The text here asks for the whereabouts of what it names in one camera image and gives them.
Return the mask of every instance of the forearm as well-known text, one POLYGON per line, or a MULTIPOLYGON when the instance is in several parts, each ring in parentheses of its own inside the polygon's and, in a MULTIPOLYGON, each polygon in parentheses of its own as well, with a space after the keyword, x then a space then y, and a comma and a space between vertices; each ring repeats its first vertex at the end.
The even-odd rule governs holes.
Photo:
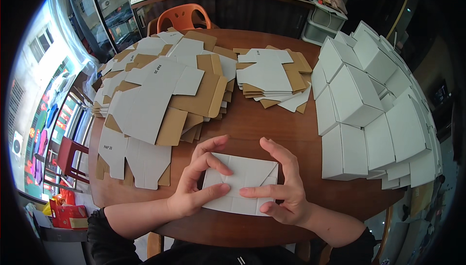
POLYGON ((334 248, 348 245, 357 240, 366 226, 354 217, 329 210, 317 204, 308 204, 311 216, 301 227, 316 233, 334 248))
POLYGON ((136 239, 174 220, 166 199, 140 203, 116 204, 105 208, 112 229, 126 239, 136 239))

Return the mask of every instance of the person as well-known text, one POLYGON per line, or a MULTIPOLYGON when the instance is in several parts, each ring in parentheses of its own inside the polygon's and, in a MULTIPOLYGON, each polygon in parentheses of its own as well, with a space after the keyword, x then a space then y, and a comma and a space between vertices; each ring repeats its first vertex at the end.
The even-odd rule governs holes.
MULTIPOLYGON (((171 197, 116 204, 95 211, 88 220, 88 239, 96 264, 303 264, 281 246, 225 248, 175 240, 170 250, 145 262, 141 262, 135 253, 134 239, 167 222, 195 214, 202 205, 230 190, 225 183, 197 189, 197 180, 208 168, 217 169, 223 175, 232 175, 233 172, 211 153, 223 150, 228 138, 228 135, 214 137, 197 145, 191 163, 183 170, 176 192, 171 197)), ((260 139, 260 146, 282 164, 284 184, 241 188, 241 196, 284 200, 281 204, 267 202, 260 211, 283 224, 316 233, 333 247, 328 264, 370 264, 376 242, 369 229, 354 217, 308 202, 296 156, 264 137, 260 139)))

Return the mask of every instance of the right hand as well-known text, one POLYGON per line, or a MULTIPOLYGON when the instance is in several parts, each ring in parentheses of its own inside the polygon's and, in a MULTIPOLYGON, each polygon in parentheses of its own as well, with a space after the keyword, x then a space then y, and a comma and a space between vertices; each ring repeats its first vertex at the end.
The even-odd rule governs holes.
POLYGON ((260 146, 282 164, 285 182, 283 185, 265 185, 244 187, 240 195, 245 198, 275 198, 284 200, 281 204, 266 202, 259 210, 280 223, 304 226, 311 215, 311 204, 306 200, 306 193, 299 176, 298 159, 283 146, 265 137, 260 139, 260 146))

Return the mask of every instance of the finger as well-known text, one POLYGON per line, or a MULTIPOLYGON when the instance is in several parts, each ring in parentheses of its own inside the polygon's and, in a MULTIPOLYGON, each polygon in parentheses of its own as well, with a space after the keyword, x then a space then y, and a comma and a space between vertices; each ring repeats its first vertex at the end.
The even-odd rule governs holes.
POLYGON ((229 135, 223 135, 213 137, 211 139, 203 141, 202 143, 199 143, 194 149, 194 152, 192 153, 191 162, 193 162, 206 152, 222 151, 225 148, 225 144, 229 138, 229 135))
POLYGON ((240 195, 244 198, 290 199, 293 196, 293 191, 291 187, 286 185, 265 185, 241 188, 240 195))
POLYGON ((230 191, 230 186, 226 183, 219 183, 198 192, 191 193, 189 196, 192 197, 192 201, 195 207, 201 207, 217 198, 221 198, 230 191))
POLYGON ((213 156, 212 153, 207 152, 197 158, 193 163, 183 170, 181 174, 180 182, 188 184, 191 181, 197 181, 201 176, 202 171, 208 168, 216 169, 223 175, 232 175, 231 171, 224 163, 222 163, 217 157, 213 156))
POLYGON ((267 140, 265 137, 262 137, 259 143, 265 151, 269 152, 273 158, 282 164, 285 180, 301 182, 298 159, 295 155, 271 139, 267 140))
POLYGON ((277 222, 287 223, 293 213, 273 201, 261 205, 259 211, 273 217, 277 222))

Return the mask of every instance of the chair backrest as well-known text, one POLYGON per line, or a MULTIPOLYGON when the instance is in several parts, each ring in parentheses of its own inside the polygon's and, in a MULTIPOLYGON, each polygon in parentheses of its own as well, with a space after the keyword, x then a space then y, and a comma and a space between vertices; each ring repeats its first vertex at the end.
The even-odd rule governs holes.
POLYGON ((178 31, 184 30, 184 29, 194 29, 191 15, 192 15, 192 12, 195 10, 198 10, 202 13, 202 15, 206 19, 207 28, 211 29, 212 22, 210 21, 206 10, 198 4, 188 3, 188 4, 176 6, 174 8, 167 9, 166 11, 164 11, 160 15, 157 21, 157 33, 160 33, 162 31, 162 23, 164 19, 166 18, 168 18, 172 22, 173 27, 177 29, 178 31))

